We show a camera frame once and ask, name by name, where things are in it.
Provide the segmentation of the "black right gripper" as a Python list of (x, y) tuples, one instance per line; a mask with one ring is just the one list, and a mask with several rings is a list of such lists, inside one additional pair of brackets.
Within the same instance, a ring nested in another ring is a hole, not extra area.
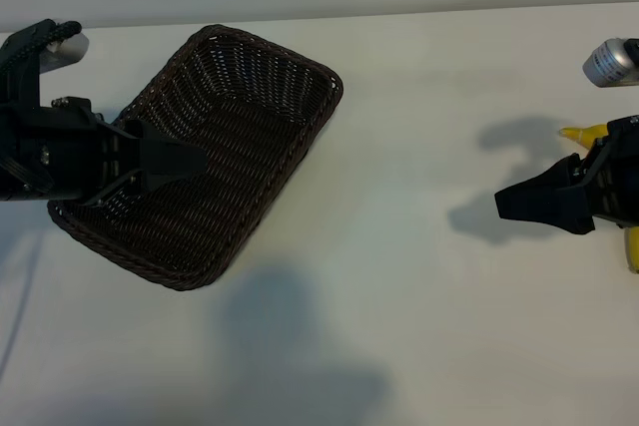
[[(494, 196), (503, 219), (551, 225), (572, 234), (595, 229), (599, 217), (620, 226), (638, 224), (638, 118), (573, 130), (573, 141), (588, 150), (571, 154), (531, 182)], [(570, 187), (578, 179), (581, 188)]]

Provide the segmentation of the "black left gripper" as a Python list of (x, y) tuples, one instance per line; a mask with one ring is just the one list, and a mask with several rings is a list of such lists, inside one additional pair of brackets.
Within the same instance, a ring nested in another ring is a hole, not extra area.
[(29, 104), (29, 199), (95, 206), (140, 175), (141, 190), (203, 173), (206, 152), (146, 121), (106, 123), (82, 98)]

